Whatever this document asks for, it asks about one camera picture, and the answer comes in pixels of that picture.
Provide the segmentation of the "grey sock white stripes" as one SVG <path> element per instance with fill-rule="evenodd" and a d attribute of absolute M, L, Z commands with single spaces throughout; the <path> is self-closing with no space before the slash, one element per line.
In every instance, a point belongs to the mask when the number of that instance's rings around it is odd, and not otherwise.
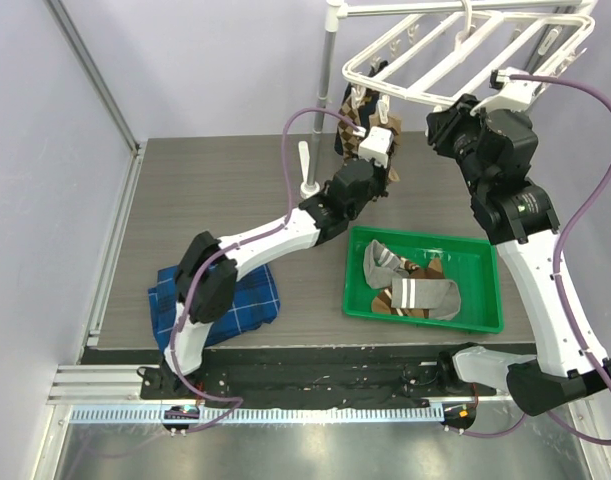
<path fill-rule="evenodd" d="M 366 284 L 372 289 L 384 289 L 394 280 L 409 277 L 407 260 L 396 255 L 384 244 L 372 240 L 364 250 L 363 273 Z"/>

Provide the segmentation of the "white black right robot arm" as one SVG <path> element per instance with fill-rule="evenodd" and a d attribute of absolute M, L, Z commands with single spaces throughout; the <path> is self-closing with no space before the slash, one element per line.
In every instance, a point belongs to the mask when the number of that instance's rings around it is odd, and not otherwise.
<path fill-rule="evenodd" d="M 471 383 L 509 393 L 529 416 L 606 389 L 611 358 L 593 334 L 565 266 L 554 261 L 559 221 L 546 191 L 527 176 L 538 145 L 529 118 L 487 111 L 464 94 L 427 117 L 428 143 L 456 161 L 471 209 L 520 294 L 533 356 L 473 343 L 441 353 L 436 380 L 457 395 Z"/>

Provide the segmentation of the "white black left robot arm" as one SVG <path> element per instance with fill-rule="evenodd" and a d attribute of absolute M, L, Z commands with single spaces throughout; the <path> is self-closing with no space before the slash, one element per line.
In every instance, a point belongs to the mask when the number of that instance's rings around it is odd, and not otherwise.
<path fill-rule="evenodd" d="M 175 320 L 164 350 L 164 388 L 190 397 L 198 385 L 209 330 L 230 309 L 235 285 L 252 270 L 285 255 L 322 245 L 347 230 L 371 201 L 386 197 L 390 168 L 353 159 L 285 216 L 242 234 L 194 237 L 174 275 Z"/>

